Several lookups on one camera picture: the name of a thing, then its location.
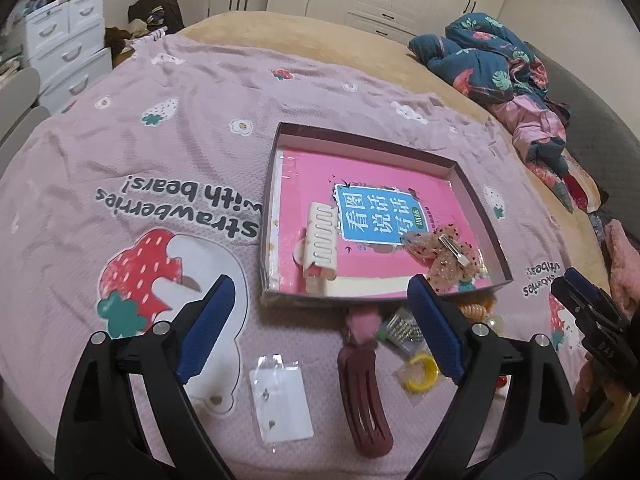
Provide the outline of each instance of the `pink blanket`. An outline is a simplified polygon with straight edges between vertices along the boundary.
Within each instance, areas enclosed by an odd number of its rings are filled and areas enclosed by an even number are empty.
[[[495,306],[506,335],[528,340],[553,328],[575,383],[583,355],[575,327],[548,302],[550,280],[567,261],[564,242],[496,123],[475,123],[433,94],[342,66],[169,36],[42,123],[0,180],[0,374],[49,432],[92,332],[131,335],[171,319],[224,272],[236,286],[234,311],[187,391],[238,478],[401,479],[412,468],[446,412],[452,382],[441,380],[416,406],[392,376],[399,358],[380,348],[376,373],[395,446],[364,459],[338,386],[344,313],[257,303],[262,194],[281,121],[457,160],[514,275]],[[300,362],[315,436],[272,453],[257,431],[248,373],[275,353]],[[134,387],[139,394],[141,381]],[[166,458],[144,402],[140,412],[156,456]]]

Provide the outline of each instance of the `black bag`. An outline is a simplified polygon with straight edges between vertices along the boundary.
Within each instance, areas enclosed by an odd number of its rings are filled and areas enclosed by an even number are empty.
[[[129,23],[136,18],[142,20],[149,30],[166,26],[167,34],[175,34],[184,29],[178,0],[138,0],[129,7],[128,17]]]

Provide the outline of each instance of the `pink stuffed fabric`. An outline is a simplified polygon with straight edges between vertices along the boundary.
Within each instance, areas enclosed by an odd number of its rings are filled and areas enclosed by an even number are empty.
[[[375,341],[382,318],[375,306],[354,306],[349,309],[346,323],[351,336],[349,342],[362,346]]]
[[[640,302],[640,254],[629,243],[618,220],[612,220],[604,232],[612,260],[611,297],[630,319]]]

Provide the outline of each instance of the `mattress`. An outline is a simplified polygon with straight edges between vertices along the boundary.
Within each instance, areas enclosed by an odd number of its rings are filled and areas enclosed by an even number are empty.
[[[500,189],[507,210],[505,218],[494,217],[494,227],[514,274],[514,283],[497,293],[507,336],[553,338],[558,330],[558,306],[548,286],[533,279],[547,262],[575,264],[607,288],[588,219],[564,211],[526,172],[502,127],[399,44],[253,12],[210,18],[183,35],[144,46],[67,114],[41,124],[0,180],[0,237],[9,247],[0,254],[6,269],[0,373],[55,434],[91,332],[130,335],[151,319],[171,319],[193,299],[182,276],[204,288],[224,272],[236,284],[236,305],[213,358],[186,389],[235,475],[404,478],[454,385],[441,381],[414,406],[392,376],[399,358],[380,348],[378,383],[396,445],[382,459],[363,459],[338,387],[344,314],[258,306],[258,206],[278,122],[366,132],[431,150],[457,160],[478,189]],[[229,193],[235,200],[226,203]],[[143,261],[147,254],[151,259]],[[159,275],[149,292],[145,273],[152,269]],[[133,300],[137,316],[127,306]],[[110,314],[114,304],[117,317]],[[575,347],[577,333],[568,326],[565,332],[556,343],[575,383],[583,352]],[[261,355],[276,353],[300,362],[315,434],[272,452],[257,433],[248,373]],[[140,381],[134,390],[149,443],[168,460]],[[476,460],[491,446],[501,401]]]

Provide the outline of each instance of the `wardrobe drawer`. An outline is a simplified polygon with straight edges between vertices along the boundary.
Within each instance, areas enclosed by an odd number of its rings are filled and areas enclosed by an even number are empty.
[[[64,71],[40,96],[40,104],[52,114],[60,112],[69,101],[100,81],[111,71],[111,49],[104,48],[76,70]]]
[[[349,12],[376,22],[386,23],[389,27],[399,28],[408,34],[415,35],[415,31],[418,28],[415,20],[411,20],[394,10],[381,9],[363,1],[353,2],[350,5]]]
[[[414,38],[413,34],[407,34],[402,30],[397,30],[393,27],[387,27],[382,23],[374,22],[373,20],[367,20],[365,18],[361,18],[360,16],[356,16],[355,14],[347,14],[344,19],[344,24],[348,25],[349,27],[365,30],[366,32],[370,32],[371,34],[376,34],[377,36],[382,36],[383,38],[387,38],[388,40],[397,41],[398,43],[402,43],[404,45],[408,45],[409,42]]]
[[[46,88],[51,79],[63,70],[82,64],[93,54],[104,48],[104,21],[94,20],[64,43],[40,50],[29,60],[40,74],[40,89]]]
[[[71,0],[69,2],[69,29],[83,28],[87,23],[102,17],[102,0]]]
[[[27,16],[24,22],[27,57],[52,45],[59,44],[69,35],[69,2],[54,6],[49,10],[37,10]]]

